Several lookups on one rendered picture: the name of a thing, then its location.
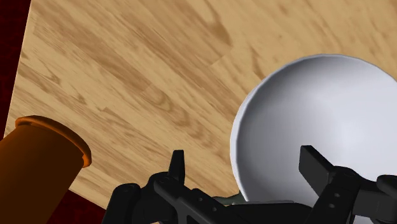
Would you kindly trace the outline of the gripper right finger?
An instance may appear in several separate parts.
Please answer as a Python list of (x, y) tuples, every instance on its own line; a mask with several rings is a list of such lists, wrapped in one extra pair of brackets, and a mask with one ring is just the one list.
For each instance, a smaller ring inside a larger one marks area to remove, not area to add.
[(332, 165), (310, 145), (300, 148), (298, 169), (319, 196), (304, 224), (353, 224), (356, 216), (397, 224), (397, 176), (367, 180), (351, 168)]

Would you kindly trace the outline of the white bowl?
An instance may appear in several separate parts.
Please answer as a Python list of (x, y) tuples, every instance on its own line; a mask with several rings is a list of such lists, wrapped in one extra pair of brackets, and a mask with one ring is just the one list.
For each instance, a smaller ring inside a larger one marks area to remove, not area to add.
[(298, 59), (266, 77), (233, 122), (230, 160), (251, 205), (316, 194), (298, 170), (300, 147), (369, 180), (397, 174), (397, 80), (344, 55)]

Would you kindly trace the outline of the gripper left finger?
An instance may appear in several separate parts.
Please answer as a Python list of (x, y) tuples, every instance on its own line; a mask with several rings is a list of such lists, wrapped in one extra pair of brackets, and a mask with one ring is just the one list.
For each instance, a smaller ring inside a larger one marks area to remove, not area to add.
[(185, 185), (183, 150), (172, 153), (169, 170), (153, 174), (146, 186), (117, 186), (101, 224), (248, 224), (199, 189)]

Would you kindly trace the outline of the orange cylindrical vase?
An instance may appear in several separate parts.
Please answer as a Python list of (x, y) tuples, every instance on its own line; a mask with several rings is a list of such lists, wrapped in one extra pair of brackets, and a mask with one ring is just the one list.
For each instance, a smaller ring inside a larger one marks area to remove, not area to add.
[(55, 120), (17, 118), (0, 140), (0, 224), (46, 224), (82, 168), (88, 144)]

